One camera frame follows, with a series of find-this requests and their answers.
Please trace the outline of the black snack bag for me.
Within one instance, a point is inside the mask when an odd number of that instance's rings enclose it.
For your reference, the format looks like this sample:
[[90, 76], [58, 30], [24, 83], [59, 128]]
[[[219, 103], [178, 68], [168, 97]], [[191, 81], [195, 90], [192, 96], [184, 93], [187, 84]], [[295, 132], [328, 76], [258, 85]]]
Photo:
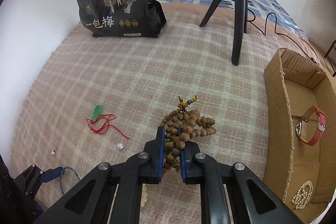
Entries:
[[95, 38], [157, 38], [167, 23], [156, 0], [77, 0], [80, 21]]

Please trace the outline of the pink plaid blanket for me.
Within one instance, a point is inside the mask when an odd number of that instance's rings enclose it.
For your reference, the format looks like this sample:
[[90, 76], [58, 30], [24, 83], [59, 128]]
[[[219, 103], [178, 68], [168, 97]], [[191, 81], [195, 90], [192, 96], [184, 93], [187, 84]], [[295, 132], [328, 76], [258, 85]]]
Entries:
[[[18, 171], [71, 166], [69, 189], [100, 162], [117, 164], [154, 139], [178, 98], [213, 118], [217, 132], [197, 138], [218, 162], [243, 162], [263, 178], [268, 153], [264, 69], [279, 48], [314, 55], [304, 40], [257, 19], [244, 35], [240, 63], [231, 63], [231, 10], [205, 27], [201, 5], [166, 3], [159, 38], [94, 38], [76, 26], [52, 52], [23, 102], [11, 147]], [[122, 143], [125, 155], [117, 149]]]

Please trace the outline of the brown wooden bead mala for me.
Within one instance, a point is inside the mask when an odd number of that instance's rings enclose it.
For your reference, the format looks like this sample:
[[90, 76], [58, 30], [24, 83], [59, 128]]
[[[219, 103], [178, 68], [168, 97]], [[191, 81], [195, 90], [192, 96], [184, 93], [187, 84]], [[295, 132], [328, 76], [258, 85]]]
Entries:
[[167, 173], [171, 169], [179, 172], [181, 169], [180, 157], [186, 147], [186, 143], [196, 137], [214, 135], [217, 130], [214, 127], [213, 118], [204, 117], [197, 109], [187, 108], [197, 102], [197, 96], [185, 100], [179, 99], [178, 108], [167, 114], [159, 124], [163, 129], [163, 172]]

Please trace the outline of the cardboard box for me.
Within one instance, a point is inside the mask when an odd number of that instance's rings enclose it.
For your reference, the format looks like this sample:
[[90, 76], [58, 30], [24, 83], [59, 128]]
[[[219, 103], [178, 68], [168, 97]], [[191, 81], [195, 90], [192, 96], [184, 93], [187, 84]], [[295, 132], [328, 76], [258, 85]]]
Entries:
[[318, 65], [280, 48], [264, 71], [269, 147], [264, 183], [304, 223], [335, 191], [335, 81]]

